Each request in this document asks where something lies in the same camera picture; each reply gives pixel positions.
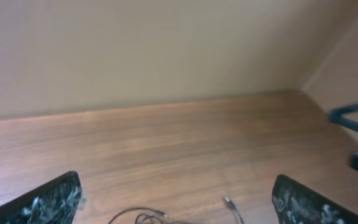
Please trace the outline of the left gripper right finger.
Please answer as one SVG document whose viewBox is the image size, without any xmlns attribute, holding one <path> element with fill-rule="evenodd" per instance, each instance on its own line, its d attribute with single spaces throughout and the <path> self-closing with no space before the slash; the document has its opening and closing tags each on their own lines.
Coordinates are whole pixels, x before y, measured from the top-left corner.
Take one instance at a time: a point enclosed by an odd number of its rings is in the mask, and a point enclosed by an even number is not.
<svg viewBox="0 0 358 224">
<path fill-rule="evenodd" d="M 272 203 L 280 223 L 358 224 L 358 214 L 283 174 L 273 185 Z"/>
</svg>

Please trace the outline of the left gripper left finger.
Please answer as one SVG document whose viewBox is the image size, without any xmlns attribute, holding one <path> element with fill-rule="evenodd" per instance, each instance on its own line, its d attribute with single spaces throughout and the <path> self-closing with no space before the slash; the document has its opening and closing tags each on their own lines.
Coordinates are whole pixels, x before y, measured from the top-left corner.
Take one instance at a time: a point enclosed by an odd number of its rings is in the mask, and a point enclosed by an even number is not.
<svg viewBox="0 0 358 224">
<path fill-rule="evenodd" d="M 72 223 L 82 195 L 78 173 L 66 172 L 1 205 L 0 223 Z"/>
</svg>

